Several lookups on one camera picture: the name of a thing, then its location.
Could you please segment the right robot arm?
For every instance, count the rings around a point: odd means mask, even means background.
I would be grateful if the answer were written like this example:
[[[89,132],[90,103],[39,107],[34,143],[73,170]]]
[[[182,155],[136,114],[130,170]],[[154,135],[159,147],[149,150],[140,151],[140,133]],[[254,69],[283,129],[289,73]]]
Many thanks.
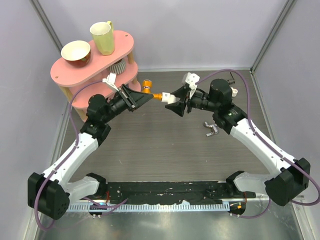
[[[238,171],[229,177],[226,193],[233,198],[243,192],[268,195],[279,206],[285,206],[309,185],[307,174],[311,165],[305,159],[297,160],[266,137],[247,114],[233,104],[235,89],[224,79],[214,79],[209,92],[195,84],[184,84],[172,93],[163,93],[165,108],[179,116],[193,108],[212,112],[215,124],[244,144],[266,167],[268,174],[250,174]]]

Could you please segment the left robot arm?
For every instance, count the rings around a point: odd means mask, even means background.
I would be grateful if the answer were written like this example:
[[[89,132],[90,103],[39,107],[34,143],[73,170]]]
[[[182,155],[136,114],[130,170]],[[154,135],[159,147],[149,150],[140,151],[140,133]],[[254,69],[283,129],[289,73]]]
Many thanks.
[[[123,84],[111,100],[101,94],[89,99],[87,120],[76,134],[74,143],[43,173],[34,172],[28,178],[27,203],[34,209],[35,216],[42,213],[58,220],[70,204],[88,196],[100,200],[106,195],[106,179],[100,175],[88,173],[76,182],[70,182],[70,179],[107,138],[111,120],[126,110],[137,110],[152,98],[151,93],[135,91]]]

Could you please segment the orange faucet with chrome knob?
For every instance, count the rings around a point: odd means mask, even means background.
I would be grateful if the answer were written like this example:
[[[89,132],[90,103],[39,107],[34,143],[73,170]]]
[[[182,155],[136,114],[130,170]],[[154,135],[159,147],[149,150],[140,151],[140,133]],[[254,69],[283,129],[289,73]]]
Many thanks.
[[[153,98],[159,101],[162,101],[163,95],[161,93],[152,93],[153,83],[149,79],[145,79],[142,82],[142,93],[152,94]]]

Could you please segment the white PVC elbow fitting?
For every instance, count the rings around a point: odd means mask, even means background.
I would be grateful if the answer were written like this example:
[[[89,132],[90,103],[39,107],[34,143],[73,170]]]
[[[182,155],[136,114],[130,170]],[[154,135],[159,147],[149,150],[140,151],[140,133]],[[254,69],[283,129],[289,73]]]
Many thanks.
[[[162,92],[161,102],[166,104],[173,104],[178,102],[179,99],[171,93]]]

